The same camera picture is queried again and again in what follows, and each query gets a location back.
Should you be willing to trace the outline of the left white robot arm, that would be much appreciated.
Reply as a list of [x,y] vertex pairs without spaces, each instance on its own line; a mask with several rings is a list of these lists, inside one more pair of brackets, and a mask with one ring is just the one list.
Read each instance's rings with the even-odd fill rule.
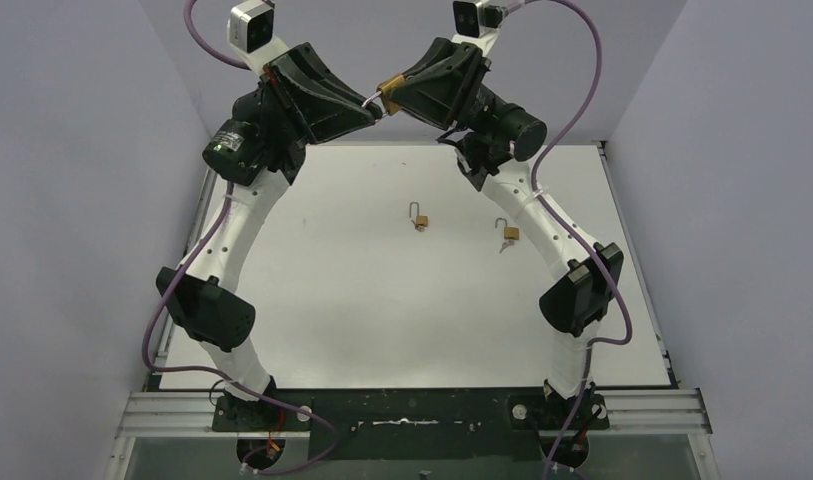
[[255,427],[277,416],[276,382],[250,333],[255,307],[238,297],[240,274],[268,214],[293,185],[309,145],[373,126],[382,117],[302,43],[262,47],[246,60],[258,78],[212,135],[202,157],[227,183],[212,226],[156,285],[174,323],[226,375],[228,405]]

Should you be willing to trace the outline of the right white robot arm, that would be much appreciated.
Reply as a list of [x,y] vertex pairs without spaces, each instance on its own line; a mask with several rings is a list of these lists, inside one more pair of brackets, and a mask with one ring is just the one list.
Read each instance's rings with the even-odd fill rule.
[[405,72],[377,91],[387,113],[404,112],[442,130],[459,170],[493,201],[536,248],[554,280],[538,300],[553,330],[544,411],[553,424],[572,425],[591,397],[590,342],[614,297],[624,254],[576,226],[544,188],[530,164],[547,136],[546,124],[483,82],[490,61],[482,46],[436,38]]

